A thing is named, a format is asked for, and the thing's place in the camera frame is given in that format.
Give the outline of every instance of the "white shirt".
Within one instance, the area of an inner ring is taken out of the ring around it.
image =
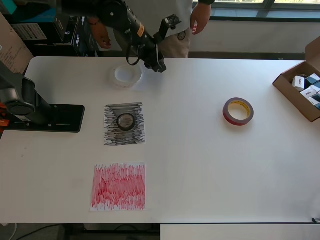
[[[175,30],[170,29],[167,37],[190,27],[193,0],[125,0],[125,3],[151,36],[159,31],[161,21],[172,14],[176,14],[182,22]]]

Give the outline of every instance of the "person's hand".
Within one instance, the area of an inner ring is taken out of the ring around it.
[[[211,5],[198,3],[191,14],[190,28],[193,35],[201,33],[207,26],[211,16]]]
[[[110,49],[111,41],[106,26],[97,18],[89,18],[89,23],[91,25],[92,35],[99,46],[103,49]]]

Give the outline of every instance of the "clear tape roll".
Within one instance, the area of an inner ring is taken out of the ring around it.
[[[111,71],[113,84],[122,89],[132,88],[142,78],[142,75],[139,65],[121,65]]]

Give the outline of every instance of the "black cable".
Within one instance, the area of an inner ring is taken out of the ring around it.
[[[57,226],[60,226],[60,225],[61,225],[61,224],[54,224],[54,225],[50,225],[50,226],[45,226],[45,227],[39,228],[38,230],[32,231],[32,232],[30,232],[30,233],[28,233],[28,234],[26,234],[26,235],[24,235],[24,236],[19,237],[17,240],[24,239],[25,237],[28,237],[28,236],[30,236],[30,235],[32,235],[32,234],[35,234],[35,233],[37,233],[37,232],[39,232],[39,231],[41,231],[41,230],[43,230],[43,229],[48,229],[48,228],[52,228],[52,227],[57,227]]]
[[[138,228],[136,228],[135,226],[133,226],[133,225],[131,225],[131,224],[122,224],[122,225],[118,226],[118,227],[115,229],[115,231],[117,231],[119,228],[124,227],[124,226],[126,226],[126,227],[131,227],[131,228],[133,228],[134,230],[139,231]]]
[[[129,62],[129,57],[130,57],[132,42],[133,42],[133,40],[132,40],[132,35],[131,35],[131,41],[129,42],[128,48],[126,49],[126,62],[127,62],[130,66],[135,66],[135,65],[137,65],[138,62],[140,61],[140,46],[141,46],[141,45],[139,45],[139,46],[138,46],[138,49],[137,49],[137,54],[138,54],[138,59],[137,59],[137,61],[135,61],[134,63],[130,63],[130,62]]]

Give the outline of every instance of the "red scribbles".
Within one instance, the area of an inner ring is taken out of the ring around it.
[[[94,169],[91,211],[144,210],[146,165],[113,163]]]

